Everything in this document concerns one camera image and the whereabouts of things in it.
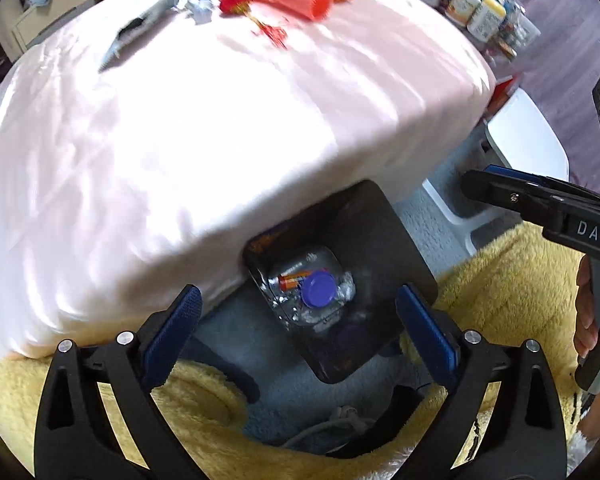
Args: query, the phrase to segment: blue gripper pad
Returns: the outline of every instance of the blue gripper pad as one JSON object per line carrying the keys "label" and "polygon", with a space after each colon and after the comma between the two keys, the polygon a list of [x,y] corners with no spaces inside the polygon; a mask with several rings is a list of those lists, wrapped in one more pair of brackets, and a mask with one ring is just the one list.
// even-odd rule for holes
{"label": "blue gripper pad", "polygon": [[176,301],[177,304],[172,304],[167,311],[153,314],[145,322],[152,322],[154,316],[167,315],[142,352],[140,385],[146,392],[167,381],[180,351],[202,315],[202,295],[196,286],[187,285]]}
{"label": "blue gripper pad", "polygon": [[395,309],[433,380],[447,390],[458,382],[458,354],[431,315],[431,309],[409,285],[398,289]]}
{"label": "blue gripper pad", "polygon": [[538,186],[544,186],[544,181],[542,180],[542,177],[531,173],[525,173],[524,171],[512,170],[511,168],[503,168],[502,166],[496,166],[495,164],[488,165],[484,171],[487,173],[517,178],[519,180],[526,180],[527,182],[533,182],[534,184],[538,184]]}

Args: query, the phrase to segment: gray carpet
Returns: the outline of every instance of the gray carpet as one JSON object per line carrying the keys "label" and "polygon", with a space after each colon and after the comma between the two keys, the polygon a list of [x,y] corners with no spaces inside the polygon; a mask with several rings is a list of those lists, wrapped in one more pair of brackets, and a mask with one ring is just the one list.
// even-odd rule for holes
{"label": "gray carpet", "polygon": [[[458,184],[459,174],[484,162],[476,152],[479,142],[475,135],[430,176],[445,201],[462,216],[474,214],[480,207],[462,197]],[[394,209],[435,276],[468,257],[422,188]],[[488,243],[514,222],[508,219],[487,226],[474,243],[478,247]],[[189,349],[189,357],[194,358],[202,344],[223,367],[228,364],[228,375],[237,377],[235,381],[249,390],[248,396],[257,399],[249,406],[245,434],[260,442],[280,444],[328,420],[334,408],[345,404],[355,407],[362,417],[378,418],[396,384],[417,388],[429,382],[426,370],[403,356],[376,356],[339,384],[321,383],[251,283],[203,319],[194,337],[197,341]]]}

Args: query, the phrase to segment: black tray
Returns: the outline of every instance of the black tray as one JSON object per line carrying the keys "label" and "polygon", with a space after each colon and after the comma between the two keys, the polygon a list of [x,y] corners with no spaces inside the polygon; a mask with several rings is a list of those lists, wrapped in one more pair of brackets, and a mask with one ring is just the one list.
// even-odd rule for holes
{"label": "black tray", "polygon": [[252,238],[243,259],[267,301],[267,275],[275,263],[310,245],[329,248],[349,270],[355,298],[341,319],[316,333],[292,323],[286,328],[304,360],[325,383],[344,380],[402,332],[395,295],[413,283],[429,304],[436,280],[380,188],[364,180]]}

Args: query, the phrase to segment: bed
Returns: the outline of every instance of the bed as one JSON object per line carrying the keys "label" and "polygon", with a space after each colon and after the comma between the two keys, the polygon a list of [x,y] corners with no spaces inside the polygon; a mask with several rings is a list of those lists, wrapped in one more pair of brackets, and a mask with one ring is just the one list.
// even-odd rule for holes
{"label": "bed", "polygon": [[154,1],[87,10],[2,86],[0,356],[107,340],[186,283],[212,308],[244,280],[247,240],[364,178],[406,197],[493,89],[474,47],[418,0],[291,20],[288,50],[244,18],[174,14],[99,74]]}

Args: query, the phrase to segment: hand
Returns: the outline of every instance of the hand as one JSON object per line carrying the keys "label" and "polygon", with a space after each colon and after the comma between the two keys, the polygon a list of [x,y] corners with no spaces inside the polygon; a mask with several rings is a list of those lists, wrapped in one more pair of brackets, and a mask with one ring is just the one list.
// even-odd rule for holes
{"label": "hand", "polygon": [[596,395],[587,415],[578,423],[578,429],[587,440],[600,438],[600,395]]}
{"label": "hand", "polygon": [[573,345],[580,357],[586,357],[589,350],[593,350],[598,342],[598,329],[594,321],[594,302],[591,291],[591,269],[589,257],[585,254],[580,261],[576,285],[578,295],[576,296],[576,333],[573,336]]}

